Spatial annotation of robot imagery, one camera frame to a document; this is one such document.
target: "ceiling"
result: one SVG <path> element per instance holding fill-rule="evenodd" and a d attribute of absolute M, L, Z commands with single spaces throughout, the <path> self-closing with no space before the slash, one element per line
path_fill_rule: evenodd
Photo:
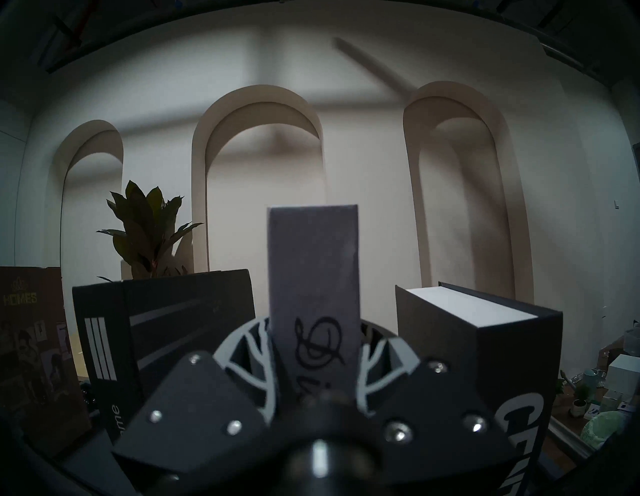
<path fill-rule="evenodd" d="M 196 13 L 263 1 L 268 0 L 0 0 L 0 48 L 11 46 L 30 64 L 51 73 L 137 31 Z M 627 76 L 640 81 L 640 9 L 635 1 L 411 3 L 459 10 L 528 31 L 540 39 L 549 55 L 607 86 Z"/>

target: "small potted succulent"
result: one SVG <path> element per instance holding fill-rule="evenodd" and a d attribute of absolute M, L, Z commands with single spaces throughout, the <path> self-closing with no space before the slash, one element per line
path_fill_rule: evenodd
<path fill-rule="evenodd" d="M 575 399 L 569 410 L 569 415 L 572 417 L 582 417 L 587 413 L 587 399 L 589 397 L 589 387 L 586 384 L 581 384 L 575 388 Z"/>

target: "green leaf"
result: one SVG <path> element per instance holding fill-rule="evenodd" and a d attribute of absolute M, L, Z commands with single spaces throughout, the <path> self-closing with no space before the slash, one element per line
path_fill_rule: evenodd
<path fill-rule="evenodd" d="M 149 279 L 151 272 L 145 269 L 140 262 L 133 262 L 131 265 L 131 275 L 134 279 Z"/>
<path fill-rule="evenodd" d="M 164 198 L 162 198 L 162 191 L 160 191 L 159 187 L 155 187 L 147 194 L 147 202 L 154 213 L 154 219 L 158 219 L 158 215 L 160 214 L 160 209 L 162 208 L 162 204 L 164 203 Z"/>
<path fill-rule="evenodd" d="M 107 200 L 107 205 L 109 205 L 109 208 L 113 210 L 113 213 L 116 215 L 116 217 L 122 220 L 122 218 L 120 218 L 120 214 L 118 213 L 118 207 L 116 207 L 116 204 L 113 203 L 111 200 Z"/>
<path fill-rule="evenodd" d="M 113 196 L 116 205 L 116 217 L 122 221 L 124 219 L 133 219 L 133 212 L 129 201 L 120 193 L 114 193 L 113 191 L 111 192 L 111 196 Z"/>
<path fill-rule="evenodd" d="M 129 265 L 131 265 L 131 263 L 136 259 L 133 253 L 131 253 L 131 248 L 126 237 L 113 236 L 113 247 L 116 249 L 119 256 L 122 257 L 122 260 Z"/>
<path fill-rule="evenodd" d="M 176 196 L 169 200 L 160 210 L 156 219 L 156 229 L 153 237 L 154 247 L 157 247 L 162 243 L 167 230 L 171 227 L 172 223 L 175 223 L 175 217 L 178 214 L 178 209 L 181 205 L 182 197 Z"/>
<path fill-rule="evenodd" d="M 138 254 L 138 262 L 142 264 L 142 266 L 147 272 L 149 272 L 149 274 L 151 274 L 151 262 L 146 257 Z"/>
<path fill-rule="evenodd" d="M 144 230 L 149 241 L 151 241 L 154 237 L 156 222 L 154 220 L 154 212 L 147 198 L 134 191 L 129 197 L 129 205 L 131 205 L 131 210 L 134 214 L 133 220 Z"/>
<path fill-rule="evenodd" d="M 191 224 L 189 227 L 180 226 L 180 229 L 176 231 L 167 241 L 164 242 L 160 250 L 158 251 L 158 258 L 160 258 L 164 252 L 171 248 L 180 238 L 191 232 L 195 227 L 201 225 L 202 222 Z"/>
<path fill-rule="evenodd" d="M 142 227 L 129 219 L 124 220 L 122 223 L 124 224 L 124 230 L 127 232 L 127 240 L 131 248 L 147 260 L 153 260 L 154 256 L 151 250 L 151 244 Z"/>
<path fill-rule="evenodd" d="M 109 236 L 124 236 L 124 237 L 127 236 L 126 232 L 121 231 L 119 229 L 102 229 L 96 232 L 101 232 L 102 234 L 108 234 Z"/>
<path fill-rule="evenodd" d="M 124 194 L 127 195 L 127 199 L 130 200 L 131 195 L 134 193 L 145 196 L 145 194 L 142 192 L 142 190 L 138 187 L 138 185 L 135 182 L 129 181 L 126 189 L 124 190 Z"/>

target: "gray rectangular block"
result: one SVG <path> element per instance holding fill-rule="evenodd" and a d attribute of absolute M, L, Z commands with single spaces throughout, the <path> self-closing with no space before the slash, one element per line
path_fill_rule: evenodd
<path fill-rule="evenodd" d="M 298 395 L 355 396 L 360 332 L 358 207 L 268 211 L 270 328 Z"/>

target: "white book pages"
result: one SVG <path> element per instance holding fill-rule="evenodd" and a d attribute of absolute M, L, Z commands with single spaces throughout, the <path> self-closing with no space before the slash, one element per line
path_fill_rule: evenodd
<path fill-rule="evenodd" d="M 475 327 L 497 326 L 536 318 L 527 312 L 442 286 L 421 287 L 408 291 Z"/>

